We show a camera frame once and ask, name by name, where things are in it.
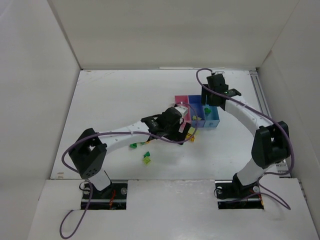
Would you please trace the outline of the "light yellow lego brick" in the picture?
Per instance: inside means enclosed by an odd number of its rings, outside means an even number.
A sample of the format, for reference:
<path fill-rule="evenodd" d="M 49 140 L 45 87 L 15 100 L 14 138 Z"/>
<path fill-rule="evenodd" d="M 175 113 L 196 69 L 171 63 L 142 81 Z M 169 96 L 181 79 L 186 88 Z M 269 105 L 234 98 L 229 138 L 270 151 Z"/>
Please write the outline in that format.
<path fill-rule="evenodd" d="M 202 118 L 201 118 L 201 117 L 198 117 L 198 116 L 196 116 L 196 115 L 193 115 L 193 116 L 192 116 L 192 120 L 193 120 L 193 121 L 201 121 Z"/>

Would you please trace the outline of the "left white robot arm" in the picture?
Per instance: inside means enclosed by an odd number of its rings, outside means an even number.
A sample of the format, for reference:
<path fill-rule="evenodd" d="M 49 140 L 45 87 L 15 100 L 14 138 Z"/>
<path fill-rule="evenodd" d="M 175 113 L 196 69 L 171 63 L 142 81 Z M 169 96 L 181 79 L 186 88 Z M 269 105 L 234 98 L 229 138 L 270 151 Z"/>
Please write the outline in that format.
<path fill-rule="evenodd" d="M 110 177 L 103 170 L 107 154 L 132 144 L 158 139 L 182 145 L 191 127 L 186 123 L 183 131 L 179 131 L 187 113 L 186 106 L 175 105 L 161 114 L 144 117 L 136 123 L 117 130 L 96 132 L 93 128 L 88 128 L 66 153 L 80 177 L 91 182 L 98 192 L 105 193 L 113 185 Z"/>

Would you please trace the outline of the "lime yellow lego brick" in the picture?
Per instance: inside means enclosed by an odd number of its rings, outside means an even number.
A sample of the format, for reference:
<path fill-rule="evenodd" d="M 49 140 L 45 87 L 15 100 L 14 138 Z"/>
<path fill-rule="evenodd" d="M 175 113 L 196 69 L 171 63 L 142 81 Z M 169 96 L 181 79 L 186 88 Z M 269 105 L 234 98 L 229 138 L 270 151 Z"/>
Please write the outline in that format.
<path fill-rule="evenodd" d="M 144 157 L 143 158 L 143 163 L 145 164 L 145 165 L 148 165 L 150 162 L 151 162 L 151 159 L 148 157 L 148 156 L 146 156 L 146 157 Z"/>

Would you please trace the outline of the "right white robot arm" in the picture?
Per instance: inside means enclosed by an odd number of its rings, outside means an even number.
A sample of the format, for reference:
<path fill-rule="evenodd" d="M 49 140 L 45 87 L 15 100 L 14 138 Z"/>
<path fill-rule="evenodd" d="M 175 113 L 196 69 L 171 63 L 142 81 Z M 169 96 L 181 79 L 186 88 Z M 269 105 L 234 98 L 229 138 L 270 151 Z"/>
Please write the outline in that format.
<path fill-rule="evenodd" d="M 229 191 L 241 194 L 252 187 L 274 164 L 291 156 L 288 143 L 289 127 L 283 122 L 273 122 L 268 116 L 253 108 L 236 89 L 230 89 L 224 75 L 212 73 L 202 86 L 203 105 L 220 107 L 235 117 L 253 135 L 251 159 L 232 178 Z"/>

